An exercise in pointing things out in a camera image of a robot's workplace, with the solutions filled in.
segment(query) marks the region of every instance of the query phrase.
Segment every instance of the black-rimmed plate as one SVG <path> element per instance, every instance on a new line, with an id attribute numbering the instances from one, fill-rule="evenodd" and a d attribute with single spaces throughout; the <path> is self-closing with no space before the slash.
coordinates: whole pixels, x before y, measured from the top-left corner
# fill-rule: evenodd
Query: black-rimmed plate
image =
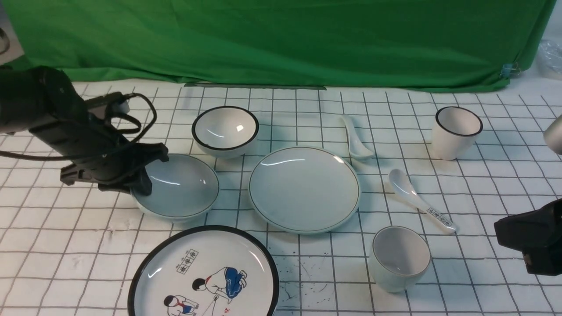
<path id="1" fill-rule="evenodd" d="M 271 316 L 279 297 L 273 258 L 250 234 L 226 226 L 178 233 L 140 265 L 130 316 Z"/>

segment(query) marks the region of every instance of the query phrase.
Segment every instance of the green cloth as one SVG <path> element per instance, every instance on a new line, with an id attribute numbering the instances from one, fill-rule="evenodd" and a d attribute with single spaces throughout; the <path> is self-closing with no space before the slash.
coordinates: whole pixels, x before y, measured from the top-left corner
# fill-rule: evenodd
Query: green cloth
<path id="1" fill-rule="evenodd" d="M 530 67 L 556 0 L 2 0 L 73 80 L 484 92 Z"/>

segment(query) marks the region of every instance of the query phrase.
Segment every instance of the cartoon child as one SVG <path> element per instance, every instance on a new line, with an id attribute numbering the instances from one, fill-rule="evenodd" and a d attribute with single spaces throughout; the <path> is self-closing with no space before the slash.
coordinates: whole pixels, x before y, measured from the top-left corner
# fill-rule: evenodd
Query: cartoon child
<path id="1" fill-rule="evenodd" d="M 238 273 L 234 268 L 225 267 L 206 279 L 199 278 L 193 281 L 193 289 L 218 294 L 227 299 L 230 304 L 232 299 L 246 287 L 246 277 L 248 274 L 244 270 L 240 270 Z"/>
<path id="2" fill-rule="evenodd" d="M 168 306 L 169 316 L 196 316 L 197 314 L 194 311 L 199 308 L 199 304 L 181 295 L 168 295 L 164 299 L 164 305 Z"/>

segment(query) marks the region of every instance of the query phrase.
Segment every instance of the white spoon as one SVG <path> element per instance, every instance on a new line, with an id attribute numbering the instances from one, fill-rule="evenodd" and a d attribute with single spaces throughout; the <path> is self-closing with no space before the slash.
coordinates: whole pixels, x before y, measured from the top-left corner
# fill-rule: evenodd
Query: white spoon
<path id="1" fill-rule="evenodd" d="M 390 182 L 394 193 L 425 213 L 433 215 L 446 233 L 453 234 L 459 231 L 459 227 L 457 227 L 457 225 L 419 197 L 418 193 L 414 190 L 414 187 L 410 183 L 410 180 L 408 180 L 408 176 L 402 172 L 402 170 L 392 170 L 388 174 L 388 181 Z"/>
<path id="2" fill-rule="evenodd" d="M 357 132 L 355 131 L 355 125 L 353 121 L 348 115 L 341 115 L 340 118 L 342 119 L 344 125 L 346 126 L 347 130 L 347 140 L 349 143 L 349 151 L 350 155 L 355 160 L 365 160 L 371 158 L 375 155 L 375 153 L 365 147 L 359 136 L 357 136 Z"/>

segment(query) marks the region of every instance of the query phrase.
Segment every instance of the grid pattern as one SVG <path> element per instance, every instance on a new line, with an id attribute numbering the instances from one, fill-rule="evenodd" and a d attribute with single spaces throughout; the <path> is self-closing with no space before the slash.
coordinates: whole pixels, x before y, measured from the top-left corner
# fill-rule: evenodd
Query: grid pattern
<path id="1" fill-rule="evenodd" d="M 131 279 L 144 257 L 184 229 L 221 224 L 245 230 L 278 267 L 276 315 L 562 315 L 562 277 L 527 274 L 521 254 L 497 244 L 493 223 L 562 197 L 562 160 L 542 132 L 562 114 L 562 98 L 509 94 L 430 94 L 396 89 L 272 90 L 199 88 L 160 83 L 75 84 L 84 98 L 138 92 L 153 100 L 157 124 L 144 142 L 165 142 L 212 166 L 221 192 L 212 211 L 171 224 L 138 211 L 129 195 L 90 184 L 64 187 L 65 162 L 0 159 L 0 314 L 126 315 Z M 232 105 L 260 121 L 255 148 L 220 160 L 191 136 L 198 114 Z M 434 115 L 444 106 L 479 115 L 484 131 L 456 161 L 434 157 Z M 151 114 L 132 100 L 130 115 Z M 351 160 L 338 115 L 352 116 L 361 140 L 377 154 Z M 352 164 L 361 180 L 359 211 L 330 233 L 298 236 L 270 227 L 251 209 L 248 180 L 257 162 L 288 146 L 316 146 Z M 0 150 L 56 155 L 28 133 L 0 137 Z M 400 203 L 385 183 L 407 172 L 423 199 L 460 226 L 445 236 L 431 219 Z M 388 225 L 402 225 L 429 243 L 432 266 L 421 282 L 387 294 L 370 281 L 369 245 Z"/>

